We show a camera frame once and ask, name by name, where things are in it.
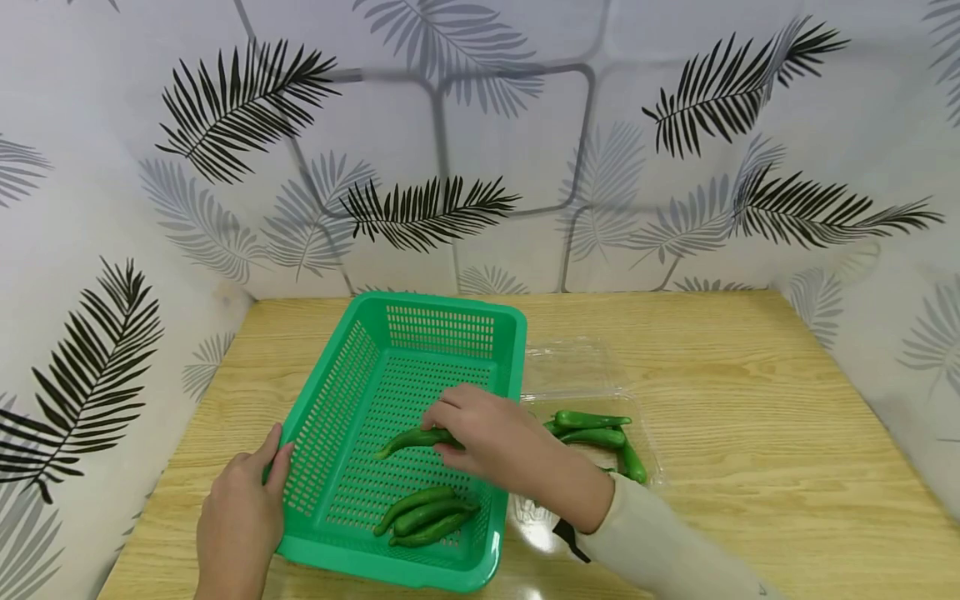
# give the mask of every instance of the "right hand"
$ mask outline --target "right hand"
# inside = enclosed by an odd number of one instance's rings
[[[538,501],[592,533],[613,498],[613,480],[507,398],[468,384],[444,390],[421,427],[449,430],[464,449],[437,444],[444,464]]]

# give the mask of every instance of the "wood grain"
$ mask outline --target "wood grain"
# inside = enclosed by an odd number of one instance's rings
[[[954,599],[960,529],[775,292],[510,296],[529,339],[605,340],[636,383],[690,524],[797,600]],[[192,597],[210,482],[283,421],[348,300],[256,304],[101,598]],[[481,598],[643,598],[512,512]],[[446,598],[274,559],[265,598]]]

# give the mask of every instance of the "palm leaf print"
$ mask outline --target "palm leaf print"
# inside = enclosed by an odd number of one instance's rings
[[[120,12],[120,7],[117,6],[116,0],[107,0],[107,1],[110,2],[110,5],[113,7],[115,11]],[[71,4],[73,4],[73,2],[74,0],[66,0],[67,6],[70,6]]]
[[[34,180],[46,176],[39,170],[50,171],[50,162],[30,146],[4,139],[0,133],[0,206],[9,207],[4,199],[19,201],[36,189]]]
[[[5,397],[0,393],[0,403],[9,411],[16,396],[4,402]],[[14,459],[36,449],[32,443],[22,447],[11,444],[12,439],[10,434],[0,436],[0,449]],[[46,556],[60,532],[60,511],[53,510],[43,518],[46,511],[50,509],[36,489],[15,483],[0,486],[0,598],[26,600],[60,570],[54,563],[63,549]]]
[[[751,176],[756,175],[761,169],[776,171],[783,164],[786,158],[786,146],[783,144],[772,144],[773,139],[764,138],[758,134],[747,147],[747,154],[740,163],[740,170],[736,173],[736,179],[733,180],[733,196],[739,190],[743,189]]]
[[[67,337],[52,352],[48,373],[34,369],[45,419],[0,409],[0,432],[15,440],[4,447],[22,452],[0,455],[0,482],[36,486],[47,504],[51,484],[83,475],[76,468],[82,457],[116,446],[139,417],[144,404],[135,400],[143,387],[132,383],[150,368],[144,361],[163,334],[152,288],[133,261],[122,268],[101,260],[102,291],[82,291],[83,310],[69,313]]]
[[[460,290],[464,294],[497,295],[529,294],[526,285],[499,267],[485,266],[483,271],[469,267],[460,273]]]
[[[394,42],[394,56],[404,51],[407,69],[441,82],[455,77],[446,94],[470,106],[507,117],[526,110],[524,97],[537,98],[543,79],[519,73],[534,68],[536,52],[524,50],[527,36],[499,22],[500,13],[461,0],[355,0],[372,20],[370,33],[383,30],[383,45]]]
[[[662,264],[668,254],[685,258],[726,246],[730,235],[730,196],[730,178],[725,175],[720,181],[711,178],[706,189],[698,185],[686,203],[671,198],[665,211],[657,208],[657,221],[643,226],[631,238],[634,248],[647,251],[633,266],[652,252],[657,253]]]
[[[605,248],[635,247],[631,236],[636,231],[636,218],[631,204],[644,163],[641,134],[632,123],[613,123],[607,135],[598,126],[584,143],[576,190],[576,150],[574,159],[566,164],[570,179],[563,180],[560,194],[564,202],[571,196],[573,200],[559,218],[559,230],[570,235],[570,253],[575,261],[584,260],[594,250],[606,260]]]
[[[312,185],[303,189],[296,181],[287,181],[283,195],[276,197],[280,216],[267,218],[268,228],[262,229],[270,239],[267,257],[281,267],[296,268],[296,281],[300,281],[301,269],[322,277],[324,270],[340,265],[340,258],[352,245],[353,224],[333,218],[330,208],[352,186],[379,183],[373,167],[364,160],[348,169],[347,155],[338,160],[331,152],[320,157],[319,166],[314,160],[310,167]]]
[[[726,246],[730,237],[731,198],[751,173],[764,168],[778,169],[785,156],[786,148],[782,144],[772,145],[771,138],[758,134],[747,147],[732,189],[726,175],[719,181],[711,178],[706,189],[698,185],[696,192],[690,192],[685,204],[671,198],[665,211],[657,208],[657,221],[640,228],[632,238],[635,248],[647,252],[631,269],[653,252],[663,264],[668,254],[679,260]]]
[[[683,281],[674,281],[673,284],[677,286],[677,289],[684,292],[734,292],[754,289],[754,286],[746,283],[724,283],[720,279],[710,281],[706,278],[700,280],[697,277],[692,279],[684,277]]]
[[[833,348],[837,335],[834,319],[843,313],[840,307],[840,281],[826,276],[822,269],[810,269],[790,278],[790,305],[793,306],[817,342]]]
[[[163,89],[176,130],[161,123],[169,146],[156,146],[186,157],[210,182],[234,183],[252,173],[237,153],[267,152],[267,144],[297,137],[313,123],[305,105],[322,108],[322,98],[340,95],[323,77],[334,59],[321,61],[317,50],[305,56],[301,46],[288,62],[287,46],[282,39],[258,47],[252,39],[242,67],[239,49],[233,49],[229,65],[220,52],[216,80],[202,60],[196,77],[181,60],[181,73],[173,71],[173,87]]]
[[[953,127],[960,127],[960,1],[932,0],[929,6],[935,8],[924,17],[924,21],[938,23],[930,34],[937,37],[933,48],[941,51],[930,68],[943,68],[937,84],[948,82],[950,86],[947,108],[951,112],[947,120],[952,121]]]
[[[874,201],[848,195],[846,185],[800,180],[802,172],[766,180],[769,172],[769,166],[756,171],[737,190],[733,232],[759,233],[776,244],[796,242],[809,249],[890,237],[944,222],[944,215],[926,209],[929,198],[868,214]]]
[[[220,363],[227,356],[227,349],[233,343],[233,333],[213,335],[204,340],[193,357],[197,362],[183,367],[183,374],[180,381],[183,383],[183,392],[199,402],[206,394],[206,388],[210,387],[213,381],[213,375],[216,374]]]
[[[933,296],[924,298],[924,313],[910,333],[901,340],[906,349],[898,361],[916,371],[937,372],[930,396],[944,377],[960,396],[960,276],[938,284]]]
[[[358,232],[376,241],[382,235],[394,248],[429,252],[437,244],[450,244],[464,235],[475,235],[496,218],[504,218],[514,209],[517,195],[505,194],[498,178],[490,183],[477,181],[463,195],[463,178],[446,180],[443,189],[437,178],[422,186],[408,187],[402,193],[399,185],[380,202],[371,183],[360,189],[354,184],[346,201],[340,203],[353,219],[353,237]]]
[[[356,289],[356,292],[353,295],[358,296],[360,294],[366,294],[367,292],[404,292],[408,294],[416,294],[417,290],[395,290],[389,285],[384,287],[377,285],[361,285]]]
[[[880,262],[880,255],[881,247],[877,242],[864,242],[832,255],[827,268],[844,287],[848,287],[869,277]]]
[[[803,32],[790,44],[785,60],[777,71],[777,81],[783,87],[789,87],[795,77],[821,77],[820,71],[814,66],[824,63],[820,55],[842,50],[850,44],[848,39],[836,39],[840,32],[835,29],[820,31],[824,25],[827,25],[826,21]]]
[[[848,40],[833,41],[837,32],[817,32],[824,23],[801,34],[809,20],[794,19],[755,52],[754,41],[737,45],[736,34],[718,41],[707,55],[696,55],[684,65],[677,91],[643,112],[657,123],[656,150],[660,145],[671,156],[700,155],[700,138],[747,133],[770,100],[775,81],[784,85],[807,73],[819,76],[811,64],[827,52],[845,47]]]
[[[250,280],[250,266],[263,255],[250,228],[225,210],[208,190],[197,189],[197,180],[187,180],[179,165],[162,160],[140,163],[143,189],[164,218],[158,224],[173,233],[167,239],[183,255],[237,283]]]

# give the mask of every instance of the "clear plastic container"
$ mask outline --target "clear plastic container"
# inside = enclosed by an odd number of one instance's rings
[[[634,384],[603,340],[588,337],[528,342],[521,404],[543,422],[559,410],[630,417],[627,439],[647,468],[647,487],[666,484]],[[617,468],[616,453],[577,444],[599,467]]]

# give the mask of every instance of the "finger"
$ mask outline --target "finger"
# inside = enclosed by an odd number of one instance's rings
[[[283,428],[280,423],[274,423],[274,426],[270,428],[270,433],[267,434],[267,439],[263,441],[263,445],[250,457],[254,467],[266,468],[270,461],[274,460],[276,447],[280,445],[280,435],[282,433]]]
[[[236,467],[237,465],[240,465],[241,463],[245,462],[248,458],[250,458],[250,454],[247,453],[247,452],[241,452],[241,453],[237,454],[236,456],[234,456],[233,458],[230,459],[230,462],[227,463],[227,466],[224,467],[224,470],[221,471],[220,474],[223,475],[224,473],[226,473],[226,472],[229,471],[230,469],[232,469],[232,468]]]
[[[480,474],[473,458],[464,450],[455,448],[449,444],[435,444],[433,449],[444,459],[444,465],[447,467],[455,468],[470,475]]]
[[[455,388],[446,388],[440,394],[440,400],[453,404],[457,408],[463,408],[470,400],[470,386],[461,383]]]
[[[442,400],[438,400],[423,413],[423,419],[420,420],[420,429],[426,431],[433,427],[442,427],[443,429],[454,431],[457,427],[459,417],[459,408]]]
[[[274,457],[274,466],[270,469],[270,477],[264,487],[276,501],[283,498],[283,486],[287,483],[287,476],[290,474],[290,457],[293,453],[294,443],[288,442],[276,452]]]

